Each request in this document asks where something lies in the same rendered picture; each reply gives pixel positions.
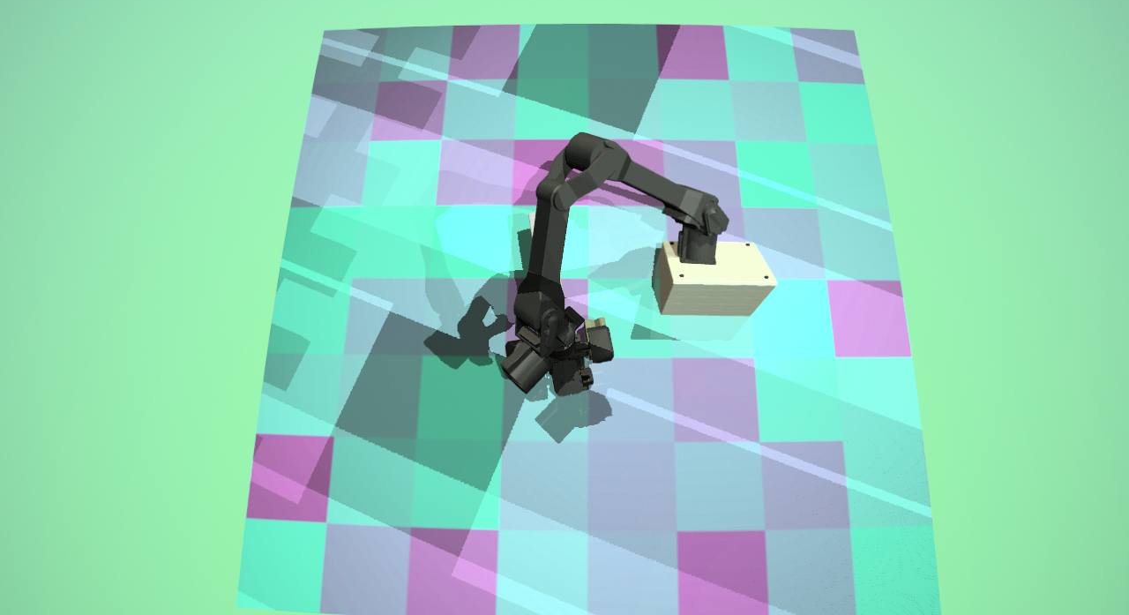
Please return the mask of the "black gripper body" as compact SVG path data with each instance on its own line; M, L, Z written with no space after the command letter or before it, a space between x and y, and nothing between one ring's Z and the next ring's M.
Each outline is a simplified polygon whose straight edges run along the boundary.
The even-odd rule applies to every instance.
M555 361L555 359L559 359L559 361L564 361L564 359L574 358L576 354L579 357L588 355L588 349L590 349L593 364L612 361L612 359L614 358L614 349L612 345L612 341L610 340L609 326L596 326L595 328L588 328L587 333L589 342L580 342L579 334L575 334L575 348L572 351L570 351L570 354L562 357L549 355L549 358L551 358L551 361ZM505 358L511 355L513 351L518 349L520 344L523 344L523 341L520 341L520 339L516 339L516 341L508 341L507 344L505 344Z

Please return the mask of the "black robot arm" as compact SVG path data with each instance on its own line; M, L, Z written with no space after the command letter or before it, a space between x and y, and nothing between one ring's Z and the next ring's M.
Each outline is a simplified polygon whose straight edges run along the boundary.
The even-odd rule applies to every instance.
M564 181L574 169L581 173ZM546 374L552 375L559 397L589 390L594 383L590 367L580 364L579 355L564 361L551 361L549 355L569 355L575 331L584 322L574 308L564 308L560 284L570 207L605 181L621 182L664 202L662 214L683 225L677 241L680 264L716 265L717 237L729 227L729 217L718 205L716 194L674 184L633 161L618 142L587 132L575 135L554 157L535 192L530 267L513 302L515 336L523 344L500 364L524 394Z

